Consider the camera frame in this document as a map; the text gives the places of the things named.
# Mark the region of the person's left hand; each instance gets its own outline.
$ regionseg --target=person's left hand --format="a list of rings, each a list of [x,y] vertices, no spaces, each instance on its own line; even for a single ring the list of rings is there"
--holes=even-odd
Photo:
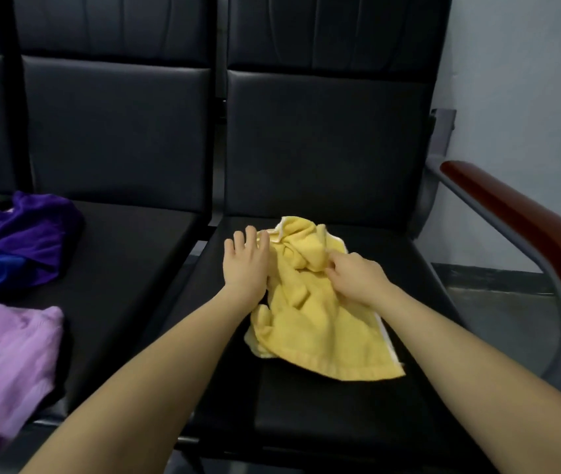
[[[239,309],[249,313],[263,298],[267,288],[269,262],[269,233],[261,233],[256,244],[256,228],[248,226],[245,236],[234,233],[234,240],[226,239],[223,254],[224,289],[239,303]]]

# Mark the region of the lavender cloth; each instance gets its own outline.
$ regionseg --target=lavender cloth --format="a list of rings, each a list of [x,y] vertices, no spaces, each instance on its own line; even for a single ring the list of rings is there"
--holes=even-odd
[[[0,450],[54,387],[63,313],[0,304]]]
[[[0,211],[0,253],[22,256],[20,287],[36,286],[59,275],[64,243],[73,242],[83,215],[69,199],[16,191],[13,208]]]

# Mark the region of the person's right arm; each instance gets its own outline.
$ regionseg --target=person's right arm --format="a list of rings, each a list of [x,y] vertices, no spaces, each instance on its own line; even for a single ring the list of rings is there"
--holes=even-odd
[[[330,254],[333,287],[392,327],[502,474],[561,473],[561,392],[393,285],[378,263]]]

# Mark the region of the forearm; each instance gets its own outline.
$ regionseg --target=forearm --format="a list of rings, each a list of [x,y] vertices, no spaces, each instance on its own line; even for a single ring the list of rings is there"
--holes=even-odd
[[[561,472],[559,391],[398,288],[375,307],[502,473]]]
[[[222,290],[184,318],[85,401],[23,473],[161,473],[241,311]]]

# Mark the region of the hand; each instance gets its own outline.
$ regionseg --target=hand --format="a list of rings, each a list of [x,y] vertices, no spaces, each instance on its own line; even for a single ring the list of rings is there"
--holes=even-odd
[[[326,275],[333,288],[348,299],[376,309],[379,296],[394,287],[378,263],[357,253],[329,251]]]
[[[267,289],[267,265],[269,262],[269,233],[262,231],[256,245],[256,228],[248,226],[245,238],[241,231],[234,233],[234,240],[226,239],[223,254],[224,290],[237,301],[243,313],[252,311]]]

